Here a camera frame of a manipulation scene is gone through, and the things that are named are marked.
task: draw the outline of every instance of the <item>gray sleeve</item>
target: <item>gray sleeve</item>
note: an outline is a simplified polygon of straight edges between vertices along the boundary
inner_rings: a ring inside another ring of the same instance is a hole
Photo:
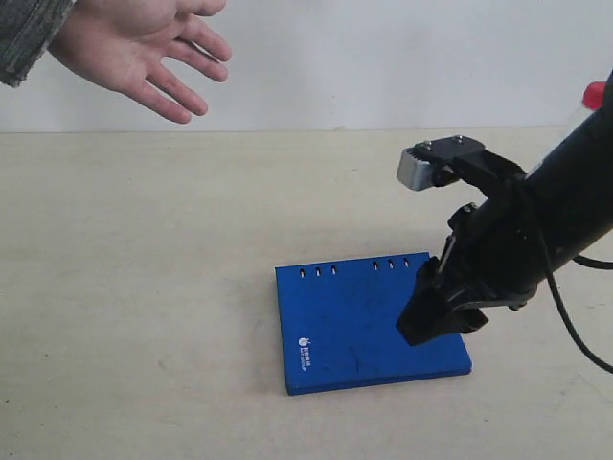
[[[75,0],[0,0],[0,81],[16,87],[47,51]]]

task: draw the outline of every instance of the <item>table surface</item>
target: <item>table surface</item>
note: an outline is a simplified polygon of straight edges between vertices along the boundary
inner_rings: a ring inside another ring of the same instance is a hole
[[[608,460],[613,376],[544,286],[465,336],[469,376],[284,392],[274,267],[439,253],[481,195],[396,169],[455,133],[1,135],[0,458]],[[557,131],[461,133],[529,169]],[[613,359],[609,276],[558,280]]]

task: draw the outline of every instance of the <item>blue metal plate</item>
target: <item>blue metal plate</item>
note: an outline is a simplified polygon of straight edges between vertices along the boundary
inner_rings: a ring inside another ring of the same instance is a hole
[[[458,333],[409,346],[396,321],[428,253],[276,268],[289,395],[469,374]]]

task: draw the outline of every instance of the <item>robotic arm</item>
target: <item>robotic arm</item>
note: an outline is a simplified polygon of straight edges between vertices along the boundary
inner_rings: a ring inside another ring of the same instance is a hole
[[[572,260],[589,262],[580,252],[613,228],[612,175],[613,73],[602,107],[530,173],[463,136],[406,149],[397,178],[409,189],[462,180],[487,199],[449,219],[451,234],[441,257],[420,268],[415,292],[397,321],[405,340],[419,345],[442,334],[478,331],[488,323],[483,309],[518,311],[547,280],[581,350],[613,372],[580,341],[554,279]]]

